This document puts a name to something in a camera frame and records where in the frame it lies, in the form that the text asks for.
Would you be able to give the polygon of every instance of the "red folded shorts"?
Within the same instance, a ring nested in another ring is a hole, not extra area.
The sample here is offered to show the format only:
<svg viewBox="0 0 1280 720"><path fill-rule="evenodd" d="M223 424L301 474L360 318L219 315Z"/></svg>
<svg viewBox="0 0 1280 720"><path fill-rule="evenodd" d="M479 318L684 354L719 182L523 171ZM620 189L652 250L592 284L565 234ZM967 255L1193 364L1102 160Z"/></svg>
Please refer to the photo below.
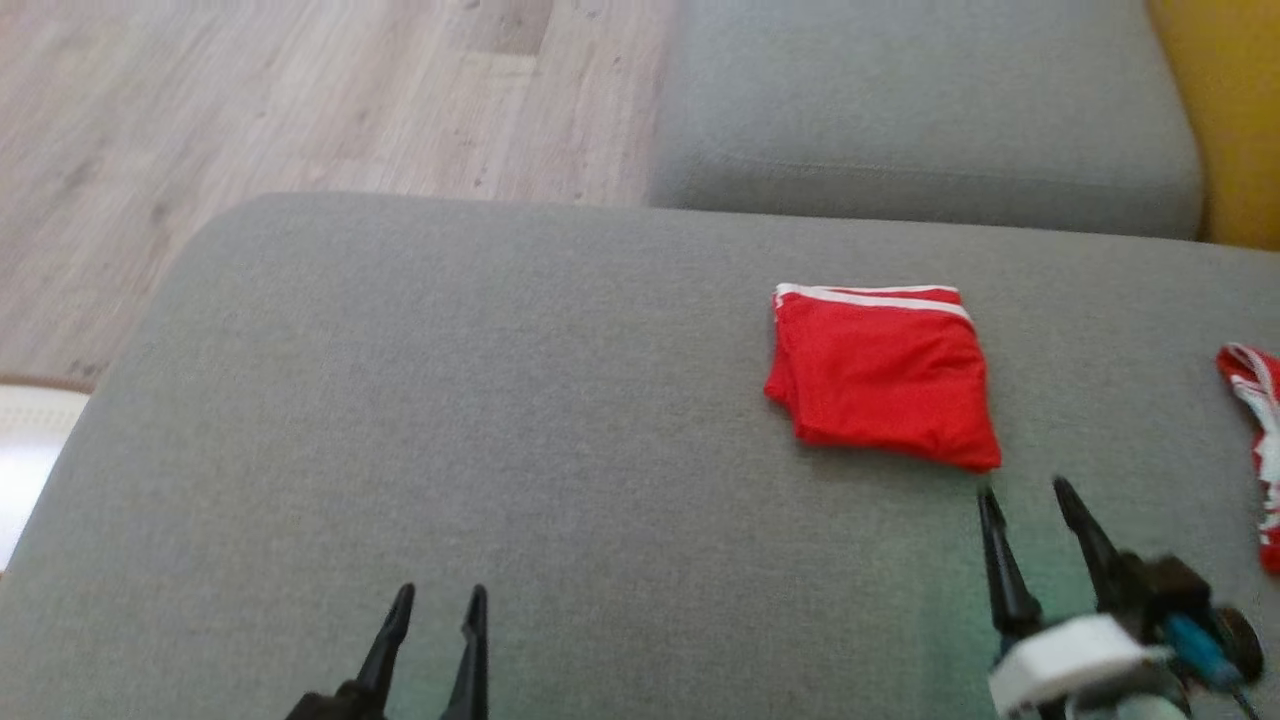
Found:
<svg viewBox="0 0 1280 720"><path fill-rule="evenodd" d="M797 438L1000 466L987 363L956 288L783 283L773 313L764 395L791 411Z"/></svg>
<svg viewBox="0 0 1280 720"><path fill-rule="evenodd" d="M1280 359L1233 342L1217 354L1217 369L1258 420L1253 466L1266 491L1258 525L1258 559L1267 573L1280 574Z"/></svg>

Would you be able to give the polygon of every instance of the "wooden floor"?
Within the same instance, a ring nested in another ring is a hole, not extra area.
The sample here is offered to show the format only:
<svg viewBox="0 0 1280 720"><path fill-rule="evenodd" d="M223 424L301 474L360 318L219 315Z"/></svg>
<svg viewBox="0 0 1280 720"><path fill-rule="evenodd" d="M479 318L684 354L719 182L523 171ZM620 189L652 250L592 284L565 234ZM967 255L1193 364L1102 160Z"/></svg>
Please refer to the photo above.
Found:
<svg viewBox="0 0 1280 720"><path fill-rule="evenodd" d="M673 5L0 0L0 375L92 383L264 192L641 204Z"/></svg>

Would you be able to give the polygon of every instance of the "red shorts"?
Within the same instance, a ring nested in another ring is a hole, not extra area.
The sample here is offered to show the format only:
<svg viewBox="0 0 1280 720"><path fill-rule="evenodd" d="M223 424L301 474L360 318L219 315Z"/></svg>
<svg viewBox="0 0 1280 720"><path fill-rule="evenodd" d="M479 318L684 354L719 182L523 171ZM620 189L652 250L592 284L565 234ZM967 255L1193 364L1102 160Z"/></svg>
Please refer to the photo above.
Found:
<svg viewBox="0 0 1280 720"><path fill-rule="evenodd" d="M1230 343L1217 354L1217 369L1231 383L1231 391L1258 420L1253 442L1253 466L1266 491L1262 502L1258 557L1268 573L1280 574L1280 360L1240 343Z"/></svg>
<svg viewBox="0 0 1280 720"><path fill-rule="evenodd" d="M786 283L773 306L764 393L791 411L797 438L1000 466L987 363L955 288Z"/></svg>

